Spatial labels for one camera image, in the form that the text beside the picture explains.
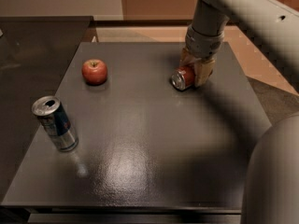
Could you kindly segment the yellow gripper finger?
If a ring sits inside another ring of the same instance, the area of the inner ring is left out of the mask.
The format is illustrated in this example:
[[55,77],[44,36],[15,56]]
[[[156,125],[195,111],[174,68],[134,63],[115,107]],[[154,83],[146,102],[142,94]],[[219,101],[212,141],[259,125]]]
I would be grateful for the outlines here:
[[194,65],[194,73],[195,73],[195,79],[194,79],[194,85],[196,87],[201,87],[208,81],[209,77],[211,76],[213,72],[213,68],[216,61],[214,58],[211,59],[200,59],[197,60]]
[[198,59],[194,57],[187,48],[183,48],[180,53],[180,66],[195,66],[198,64]]

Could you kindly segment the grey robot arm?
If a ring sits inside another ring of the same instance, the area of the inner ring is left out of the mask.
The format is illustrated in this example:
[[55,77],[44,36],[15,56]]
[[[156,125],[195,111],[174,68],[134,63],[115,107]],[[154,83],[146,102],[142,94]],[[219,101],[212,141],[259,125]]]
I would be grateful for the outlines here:
[[[232,21],[295,88],[299,86],[299,14],[277,0],[198,0],[182,66],[195,83]],[[255,146],[244,188],[241,224],[299,224],[299,113],[269,128]]]

